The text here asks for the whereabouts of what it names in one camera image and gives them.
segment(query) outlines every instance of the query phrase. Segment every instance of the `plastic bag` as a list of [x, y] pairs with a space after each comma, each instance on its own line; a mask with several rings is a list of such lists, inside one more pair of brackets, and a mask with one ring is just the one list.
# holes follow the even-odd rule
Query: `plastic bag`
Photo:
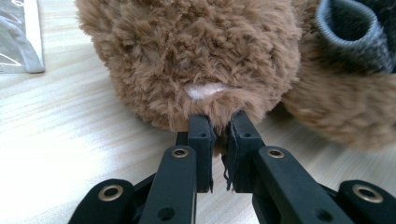
[[44, 72], [36, 0], [0, 2], [0, 73]]

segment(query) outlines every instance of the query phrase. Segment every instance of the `wooden table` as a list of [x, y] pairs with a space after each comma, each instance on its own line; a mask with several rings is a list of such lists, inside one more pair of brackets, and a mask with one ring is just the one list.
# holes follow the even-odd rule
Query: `wooden table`
[[[73, 0], [39, 0], [46, 73], [0, 75], [0, 223], [66, 223], [95, 184], [137, 183], [156, 172], [176, 135], [135, 117], [117, 99]], [[257, 125], [267, 145], [288, 149], [321, 184], [362, 179], [396, 194], [396, 147], [367, 153], [309, 131], [282, 110]], [[197, 223], [258, 223], [247, 194], [199, 194]]]

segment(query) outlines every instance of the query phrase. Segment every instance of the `light wood surface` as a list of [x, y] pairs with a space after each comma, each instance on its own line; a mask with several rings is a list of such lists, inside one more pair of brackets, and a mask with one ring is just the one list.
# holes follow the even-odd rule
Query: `light wood surface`
[[[0, 223], [67, 223], [97, 183], [134, 184], [156, 172], [176, 135], [136, 118], [117, 99], [73, 0], [39, 0], [47, 72], [0, 75]], [[396, 194], [396, 147], [367, 153], [309, 131], [281, 110], [257, 125], [321, 184], [361, 179]], [[215, 159], [213, 194], [199, 194], [197, 223], [258, 223], [247, 194], [225, 190]]]

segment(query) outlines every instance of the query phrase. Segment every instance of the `brown plush fabric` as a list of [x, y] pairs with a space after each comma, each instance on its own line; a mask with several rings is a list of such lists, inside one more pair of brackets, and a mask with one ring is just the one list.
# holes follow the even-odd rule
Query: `brown plush fabric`
[[362, 149], [396, 142], [396, 76], [347, 72], [330, 63], [315, 25], [317, 0], [294, 0], [303, 27], [300, 81], [283, 97], [289, 112], [332, 140]]
[[[238, 110], [259, 122], [297, 80], [301, 31], [290, 0], [77, 0], [80, 27], [120, 99], [153, 126], [190, 114], [222, 130]], [[230, 87], [192, 100], [188, 84]]]

